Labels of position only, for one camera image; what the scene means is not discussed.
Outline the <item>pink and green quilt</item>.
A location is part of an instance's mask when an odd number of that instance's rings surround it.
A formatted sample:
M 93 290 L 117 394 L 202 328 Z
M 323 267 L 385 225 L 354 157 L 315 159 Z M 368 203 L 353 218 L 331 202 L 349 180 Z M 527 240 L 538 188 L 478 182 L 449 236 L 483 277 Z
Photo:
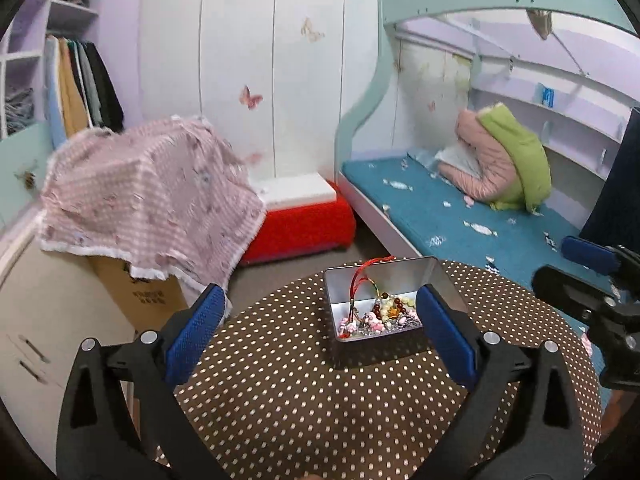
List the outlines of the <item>pink and green quilt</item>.
M 497 210 L 535 212 L 550 196 L 551 170 L 535 133 L 521 125 L 501 102 L 478 112 L 462 110 L 457 143 L 475 151 L 482 177 L 474 178 L 442 162 L 440 174 L 465 195 Z

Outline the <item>cream lower cabinet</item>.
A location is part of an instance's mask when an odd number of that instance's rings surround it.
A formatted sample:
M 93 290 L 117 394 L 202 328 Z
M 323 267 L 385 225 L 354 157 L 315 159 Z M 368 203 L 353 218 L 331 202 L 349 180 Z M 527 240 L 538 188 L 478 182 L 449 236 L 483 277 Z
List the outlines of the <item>cream lower cabinet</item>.
M 1 286 L 1 399 L 30 447 L 55 467 L 63 396 L 80 344 L 121 344 L 134 328 L 89 261 L 31 242 Z

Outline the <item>cardboard box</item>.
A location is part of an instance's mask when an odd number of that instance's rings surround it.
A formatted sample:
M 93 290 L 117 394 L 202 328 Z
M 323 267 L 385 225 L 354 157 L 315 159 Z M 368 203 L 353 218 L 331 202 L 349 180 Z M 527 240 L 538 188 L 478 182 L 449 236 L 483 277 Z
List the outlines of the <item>cardboard box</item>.
M 160 330 L 176 312 L 188 308 L 174 276 L 165 281 L 134 278 L 128 262 L 110 257 L 91 256 L 89 263 L 138 333 Z

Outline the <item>blue bed mattress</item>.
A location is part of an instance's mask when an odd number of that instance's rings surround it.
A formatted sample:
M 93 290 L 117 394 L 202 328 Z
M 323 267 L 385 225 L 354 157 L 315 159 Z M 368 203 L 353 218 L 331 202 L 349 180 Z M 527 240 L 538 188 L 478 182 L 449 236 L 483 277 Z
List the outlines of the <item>blue bed mattress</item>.
M 622 296 L 606 276 L 562 257 L 563 238 L 578 229 L 547 206 L 530 214 L 469 204 L 439 172 L 408 156 L 351 160 L 343 174 L 421 255 L 477 266 L 524 287 L 548 264 Z

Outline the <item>white pillow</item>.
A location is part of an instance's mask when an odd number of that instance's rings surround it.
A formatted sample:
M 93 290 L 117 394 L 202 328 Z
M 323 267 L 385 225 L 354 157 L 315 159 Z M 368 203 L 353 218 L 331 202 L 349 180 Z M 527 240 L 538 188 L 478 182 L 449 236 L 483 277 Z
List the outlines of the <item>white pillow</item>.
M 435 159 L 474 178 L 480 179 L 482 177 L 482 170 L 480 170 L 480 163 L 476 158 L 475 151 L 464 143 L 452 144 L 443 148 L 436 153 Z

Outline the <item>brown polka dot tablecloth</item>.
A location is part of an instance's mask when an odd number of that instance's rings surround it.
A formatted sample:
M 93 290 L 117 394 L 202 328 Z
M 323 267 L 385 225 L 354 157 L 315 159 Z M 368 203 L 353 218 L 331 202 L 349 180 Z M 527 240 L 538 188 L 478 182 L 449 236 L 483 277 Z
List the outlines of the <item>brown polka dot tablecloth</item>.
M 582 416 L 585 472 L 601 437 L 601 395 L 584 343 L 524 287 L 475 266 L 444 267 L 481 330 L 510 344 L 557 342 Z M 466 392 L 433 350 L 335 368 L 324 281 L 273 289 L 224 323 L 175 395 L 231 479 L 409 479 Z

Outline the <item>dark metal tin box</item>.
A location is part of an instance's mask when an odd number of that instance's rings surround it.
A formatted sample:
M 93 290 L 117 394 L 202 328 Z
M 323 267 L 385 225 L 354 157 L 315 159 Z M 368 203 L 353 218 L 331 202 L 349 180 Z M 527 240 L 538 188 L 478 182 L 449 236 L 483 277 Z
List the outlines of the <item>dark metal tin box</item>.
M 434 257 L 378 258 L 323 273 L 326 333 L 336 368 L 364 367 L 430 348 L 431 334 L 449 334 L 434 316 L 418 313 L 418 291 L 430 285 L 436 300 L 468 314 L 444 265 Z

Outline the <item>pink checkered cloth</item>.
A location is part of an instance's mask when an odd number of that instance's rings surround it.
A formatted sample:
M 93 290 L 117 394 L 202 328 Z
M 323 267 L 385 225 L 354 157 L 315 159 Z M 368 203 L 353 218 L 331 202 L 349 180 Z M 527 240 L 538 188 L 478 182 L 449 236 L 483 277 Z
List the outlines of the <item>pink checkered cloth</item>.
M 128 263 L 133 278 L 226 287 L 266 206 L 230 144 L 201 118 L 87 129 L 50 157 L 38 240 L 47 252 Z

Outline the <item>red ottoman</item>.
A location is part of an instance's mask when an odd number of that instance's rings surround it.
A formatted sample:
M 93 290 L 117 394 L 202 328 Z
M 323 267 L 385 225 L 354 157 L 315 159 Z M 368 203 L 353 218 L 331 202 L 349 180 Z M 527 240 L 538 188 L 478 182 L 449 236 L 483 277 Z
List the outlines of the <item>red ottoman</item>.
M 349 202 L 334 182 L 333 202 L 268 211 L 262 227 L 240 260 L 241 266 L 346 249 L 356 234 Z

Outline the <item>teal drawer cabinet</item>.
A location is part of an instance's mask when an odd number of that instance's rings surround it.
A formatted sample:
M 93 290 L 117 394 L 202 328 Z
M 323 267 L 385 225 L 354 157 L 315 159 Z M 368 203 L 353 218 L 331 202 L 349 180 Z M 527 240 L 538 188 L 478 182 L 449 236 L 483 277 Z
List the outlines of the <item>teal drawer cabinet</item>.
M 39 197 L 53 152 L 48 125 L 35 122 L 13 133 L 1 148 L 1 226 L 10 226 Z

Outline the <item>hanging clothes row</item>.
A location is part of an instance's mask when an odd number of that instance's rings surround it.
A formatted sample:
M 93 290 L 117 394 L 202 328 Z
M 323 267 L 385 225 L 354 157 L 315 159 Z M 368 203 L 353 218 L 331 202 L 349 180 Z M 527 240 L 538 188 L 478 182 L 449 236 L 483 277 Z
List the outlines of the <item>hanging clothes row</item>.
M 87 128 L 122 131 L 124 111 L 93 42 L 48 35 L 43 55 L 44 110 L 54 148 Z

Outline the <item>beige butterfly sticker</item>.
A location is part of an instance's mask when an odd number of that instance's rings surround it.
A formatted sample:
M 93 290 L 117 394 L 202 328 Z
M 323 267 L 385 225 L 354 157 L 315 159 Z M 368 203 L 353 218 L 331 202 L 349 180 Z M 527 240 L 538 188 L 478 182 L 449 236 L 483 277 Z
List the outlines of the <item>beige butterfly sticker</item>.
M 310 18 L 305 18 L 300 28 L 300 36 L 306 38 L 311 44 L 324 38 L 324 33 L 314 28 Z

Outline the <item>pink butterfly sticker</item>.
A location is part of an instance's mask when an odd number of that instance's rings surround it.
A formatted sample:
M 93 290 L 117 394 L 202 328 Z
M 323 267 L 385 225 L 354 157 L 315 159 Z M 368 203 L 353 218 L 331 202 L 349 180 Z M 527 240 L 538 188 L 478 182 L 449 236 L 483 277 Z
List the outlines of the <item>pink butterfly sticker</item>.
M 264 97 L 261 94 L 250 92 L 250 88 L 244 86 L 239 96 L 239 102 L 248 110 L 254 110 L 262 102 Z

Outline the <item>white wardrobe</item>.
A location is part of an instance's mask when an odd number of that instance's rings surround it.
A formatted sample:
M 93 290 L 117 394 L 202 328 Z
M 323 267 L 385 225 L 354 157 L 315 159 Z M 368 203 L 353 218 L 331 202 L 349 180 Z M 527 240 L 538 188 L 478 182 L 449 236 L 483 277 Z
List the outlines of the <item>white wardrobe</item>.
M 323 39 L 300 36 L 305 18 Z M 141 0 L 143 114 L 205 117 L 255 179 L 332 177 L 375 24 L 376 0 Z M 264 97 L 254 110 L 239 102 L 244 86 Z

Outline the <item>teal bunk bed frame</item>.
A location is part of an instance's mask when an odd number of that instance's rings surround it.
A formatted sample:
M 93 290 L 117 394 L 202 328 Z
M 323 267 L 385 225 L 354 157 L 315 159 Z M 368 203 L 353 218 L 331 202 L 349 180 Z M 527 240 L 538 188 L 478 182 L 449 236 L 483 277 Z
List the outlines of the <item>teal bunk bed frame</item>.
M 469 60 L 470 103 L 514 106 L 562 158 L 552 209 L 585 225 L 639 103 L 639 29 L 618 0 L 378 0 L 378 59 L 338 124 L 337 165 L 394 82 L 396 40 Z M 537 84 L 554 90 L 553 108 L 536 103 Z

